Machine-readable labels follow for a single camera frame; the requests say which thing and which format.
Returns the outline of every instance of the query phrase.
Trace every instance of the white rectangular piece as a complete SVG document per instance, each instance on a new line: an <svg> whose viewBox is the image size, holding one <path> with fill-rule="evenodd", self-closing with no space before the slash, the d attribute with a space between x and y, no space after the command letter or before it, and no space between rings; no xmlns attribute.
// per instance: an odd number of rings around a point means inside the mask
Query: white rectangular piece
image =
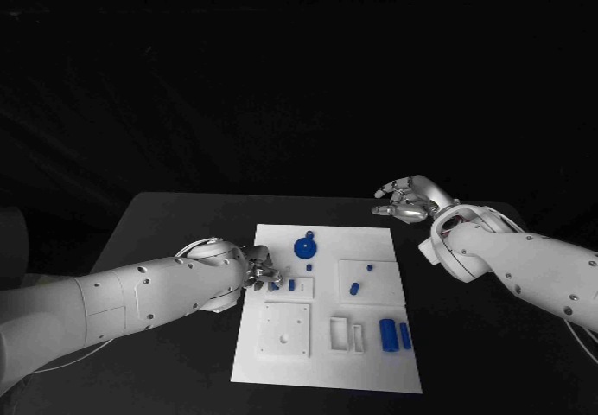
<svg viewBox="0 0 598 415"><path fill-rule="evenodd" d="M292 246L307 231L314 233L317 253L312 258L301 259ZM285 278L312 278L314 297L312 300L302 300L309 302L308 358L269 357L256 353L265 302L299 301L291 298L275 299L271 295L275 296L276 293L268 293L265 287L259 291L246 290L230 381L420 393L413 339L412 350L400 348L396 353L382 351L379 321L390 318L394 322L409 323L405 306L360 305L338 301L338 261L363 261L373 265L377 262L393 263L397 257L390 230L370 227L258 225L253 244L268 246L272 267L282 272ZM307 271L307 264L312 265L311 271ZM330 352L330 316L345 318L350 353ZM363 354L353 353L353 325L361 326Z"/></svg>
<svg viewBox="0 0 598 415"><path fill-rule="evenodd" d="M354 354L363 354L363 336L361 336L361 326L358 324L353 325L353 348Z"/></svg>
<svg viewBox="0 0 598 415"><path fill-rule="evenodd" d="M337 264L340 302L363 305L405 305L396 262L340 260ZM348 292L358 284L356 295Z"/></svg>
<svg viewBox="0 0 598 415"><path fill-rule="evenodd" d="M263 303L256 354L308 358L308 304Z"/></svg>
<svg viewBox="0 0 598 415"><path fill-rule="evenodd" d="M295 289L289 290L289 279L295 281ZM314 278L284 276L284 285L278 290L265 293L268 301L311 300L314 298Z"/></svg>
<svg viewBox="0 0 598 415"><path fill-rule="evenodd" d="M345 333L345 318L330 317L330 350L348 351L348 336Z"/></svg>

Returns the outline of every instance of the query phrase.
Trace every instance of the white platform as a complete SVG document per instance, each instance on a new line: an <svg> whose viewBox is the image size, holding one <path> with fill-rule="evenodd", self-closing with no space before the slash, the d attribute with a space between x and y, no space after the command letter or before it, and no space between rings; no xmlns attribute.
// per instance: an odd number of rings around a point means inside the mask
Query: white platform
<svg viewBox="0 0 598 415"><path fill-rule="evenodd" d="M299 259L294 254L292 246L308 230L314 232L317 254L311 259ZM382 351L379 321L390 318L397 326L400 322L409 323L405 306L400 305L403 303L400 301L402 290L399 296L396 296L397 291L393 291L396 305L347 304L341 303L340 298L338 261L394 263L390 230L369 227L258 225L253 244L268 246L273 267L289 274L285 275L286 280L299 277L312 278L314 296L311 300L292 298L288 297L289 293L282 291L285 294L276 297L276 291L266 293L265 288L260 291L249 289L245 292L230 381L420 393L413 339L410 339L413 347L410 350L405 350L399 339L399 352ZM312 271L307 271L307 264L312 265ZM367 293L360 289L354 298L358 297L360 292ZM260 353L262 310L266 303L309 304L307 359ZM330 350L330 317L345 318L348 351L344 353ZM356 324L361 326L361 354L354 352L353 345L353 325ZM275 330L269 336L273 342L284 334Z"/></svg>

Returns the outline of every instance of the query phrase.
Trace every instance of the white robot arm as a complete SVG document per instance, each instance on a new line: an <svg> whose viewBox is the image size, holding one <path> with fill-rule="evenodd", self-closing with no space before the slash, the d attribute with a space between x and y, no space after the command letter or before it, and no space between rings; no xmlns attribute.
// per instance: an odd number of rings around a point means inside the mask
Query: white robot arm
<svg viewBox="0 0 598 415"><path fill-rule="evenodd" d="M0 396L65 354L197 310L226 310L242 288L281 286L282 275L271 265L265 246L239 248L211 238L174 257L0 291Z"/></svg>
<svg viewBox="0 0 598 415"><path fill-rule="evenodd" d="M406 223L432 217L419 250L432 265L469 282L491 271L514 296L598 331L598 253L520 227L490 207L461 204L423 176L387 183L390 205L373 213Z"/></svg>

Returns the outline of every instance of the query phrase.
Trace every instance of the blue object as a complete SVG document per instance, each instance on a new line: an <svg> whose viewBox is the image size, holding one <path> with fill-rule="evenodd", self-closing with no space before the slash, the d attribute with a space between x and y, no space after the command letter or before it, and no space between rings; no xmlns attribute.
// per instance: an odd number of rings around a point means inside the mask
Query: blue object
<svg viewBox="0 0 598 415"><path fill-rule="evenodd" d="M348 290L348 292L351 293L351 296L357 293L358 291L358 284L353 283L351 284L351 289Z"/></svg>
<svg viewBox="0 0 598 415"><path fill-rule="evenodd" d="M399 340L396 338L394 321L390 318L380 320L382 350L384 352L399 351Z"/></svg>
<svg viewBox="0 0 598 415"><path fill-rule="evenodd" d="M305 233L305 238L297 239L295 255L302 259L308 259L315 255L315 250L314 233L308 231Z"/></svg>
<svg viewBox="0 0 598 415"><path fill-rule="evenodd" d="M400 328L402 347L405 347L405 349L410 349L407 324L405 322L402 322L399 324L399 328Z"/></svg>

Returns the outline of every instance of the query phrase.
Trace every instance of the table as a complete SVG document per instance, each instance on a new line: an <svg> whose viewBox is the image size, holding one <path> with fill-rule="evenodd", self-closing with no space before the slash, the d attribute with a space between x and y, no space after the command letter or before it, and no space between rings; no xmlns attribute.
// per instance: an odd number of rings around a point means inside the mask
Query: table
<svg viewBox="0 0 598 415"><path fill-rule="evenodd" d="M471 203L523 225L510 205ZM432 266L418 249L431 222L406 225L371 215L379 204L376 199L142 193L93 271L171 256L209 236L250 245L258 223L387 227L422 395L232 383L240 301L222 314L194 313L115 339L80 362L33 375L17 413L595 412L598 369L562 320L521 302L492 274L465 284Z"/></svg>

